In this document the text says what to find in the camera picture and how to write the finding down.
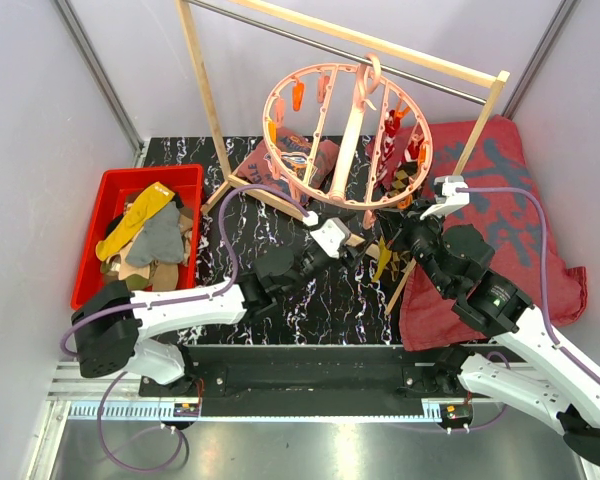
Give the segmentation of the pink round clip hanger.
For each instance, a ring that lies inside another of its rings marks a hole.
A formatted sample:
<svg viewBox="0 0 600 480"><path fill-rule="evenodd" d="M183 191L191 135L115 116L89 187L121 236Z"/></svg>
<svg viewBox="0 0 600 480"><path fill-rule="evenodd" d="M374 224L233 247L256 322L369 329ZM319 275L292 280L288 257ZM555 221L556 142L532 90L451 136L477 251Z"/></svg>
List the pink round clip hanger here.
<svg viewBox="0 0 600 480"><path fill-rule="evenodd" d="M351 210L367 210L383 208L404 209L414 200L420 187L424 185L433 160L432 135L424 114L413 101L413 99L395 82L383 76L381 63L378 57L369 53L364 58L371 61L371 65L358 63L323 63L299 69L278 82L272 89L265 101L262 113L263 133L269 133L269 151L278 163L278 168L284 167L282 161L277 157L276 129L284 126L284 115L286 109L284 91L291 90L291 106L296 112L301 110L304 98L304 83L306 76L314 76L317 79L316 101L318 103L317 122L312 133L313 148L321 141L323 127L334 91L338 75L351 74L355 77L353 81L353 92L349 118L344 128L340 153L336 166L332 172L331 187L326 192L330 204ZM395 150L388 161L386 175L377 179L378 163L381 157L382 139L384 134L384 115L386 112L406 106L411 111L402 119L401 127L395 138ZM371 148L371 160L368 168L368 177L363 199L356 201L347 197L350 172L353 166L357 145L363 126L364 116L367 111L373 110L378 113L379 119L374 143ZM387 197L390 183L394 173L403 163L416 161L418 164L417 177L413 179L411 187L402 194L393 198ZM308 175L303 180L296 177L289 178L295 188L307 192L309 195L318 196L320 191L313 190L308 186Z"/></svg>

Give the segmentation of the red white striped sock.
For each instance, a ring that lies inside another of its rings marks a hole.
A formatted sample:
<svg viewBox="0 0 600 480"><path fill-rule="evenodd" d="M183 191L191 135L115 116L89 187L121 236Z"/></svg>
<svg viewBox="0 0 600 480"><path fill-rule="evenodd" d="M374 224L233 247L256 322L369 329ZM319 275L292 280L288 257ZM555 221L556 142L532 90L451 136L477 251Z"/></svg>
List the red white striped sock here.
<svg viewBox="0 0 600 480"><path fill-rule="evenodd" d="M377 179L381 180L387 173L388 161L395 150L395 138L401 127L402 119L411 111L409 106L400 110L401 103L384 115L384 134L382 139L381 157L378 163Z"/></svg>

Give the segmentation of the brown yellow argyle sock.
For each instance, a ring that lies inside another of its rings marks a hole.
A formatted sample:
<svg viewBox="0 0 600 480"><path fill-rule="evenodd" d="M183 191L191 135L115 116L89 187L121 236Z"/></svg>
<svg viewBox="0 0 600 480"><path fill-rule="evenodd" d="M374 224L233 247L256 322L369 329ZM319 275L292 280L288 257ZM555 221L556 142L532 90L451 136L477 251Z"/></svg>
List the brown yellow argyle sock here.
<svg viewBox="0 0 600 480"><path fill-rule="evenodd" d="M398 282L403 275L404 269L409 262L409 253L407 251L394 252L385 266L385 277L392 283Z"/></svg>

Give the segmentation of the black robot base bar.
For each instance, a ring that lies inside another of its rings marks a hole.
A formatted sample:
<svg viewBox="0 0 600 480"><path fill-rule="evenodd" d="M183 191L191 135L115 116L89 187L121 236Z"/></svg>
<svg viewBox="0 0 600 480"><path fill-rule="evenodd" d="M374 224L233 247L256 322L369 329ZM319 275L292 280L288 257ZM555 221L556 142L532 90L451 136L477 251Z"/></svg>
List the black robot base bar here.
<svg viewBox="0 0 600 480"><path fill-rule="evenodd" d="M407 352L400 346L179 346L187 378L207 398L243 392L386 391L463 396L462 347Z"/></svg>

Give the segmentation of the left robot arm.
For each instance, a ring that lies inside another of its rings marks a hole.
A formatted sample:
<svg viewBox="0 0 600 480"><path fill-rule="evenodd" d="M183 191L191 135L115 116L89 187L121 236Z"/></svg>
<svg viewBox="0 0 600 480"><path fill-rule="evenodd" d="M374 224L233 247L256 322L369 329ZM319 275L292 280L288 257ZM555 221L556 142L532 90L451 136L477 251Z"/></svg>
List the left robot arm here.
<svg viewBox="0 0 600 480"><path fill-rule="evenodd" d="M116 280L71 317L79 371L86 379L117 372L141 375L176 396L195 386L196 372L180 349L157 336L205 325L233 325L277 315L283 299L330 268L354 268L367 246L342 245L329 256L312 242L303 252L277 246L228 281L169 292L130 291Z"/></svg>

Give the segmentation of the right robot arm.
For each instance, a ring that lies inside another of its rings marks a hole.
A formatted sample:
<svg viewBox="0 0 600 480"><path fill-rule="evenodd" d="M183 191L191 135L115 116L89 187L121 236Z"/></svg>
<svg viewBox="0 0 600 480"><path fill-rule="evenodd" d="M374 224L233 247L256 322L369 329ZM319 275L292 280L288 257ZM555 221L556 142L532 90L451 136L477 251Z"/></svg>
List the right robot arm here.
<svg viewBox="0 0 600 480"><path fill-rule="evenodd" d="M488 396L543 422L567 446L600 467L600 366L545 321L541 308L491 269L494 249L471 224L444 226L419 211L381 210L377 220L391 250L408 251L434 289L471 329L532 366L538 380L454 348L434 371L446 396Z"/></svg>

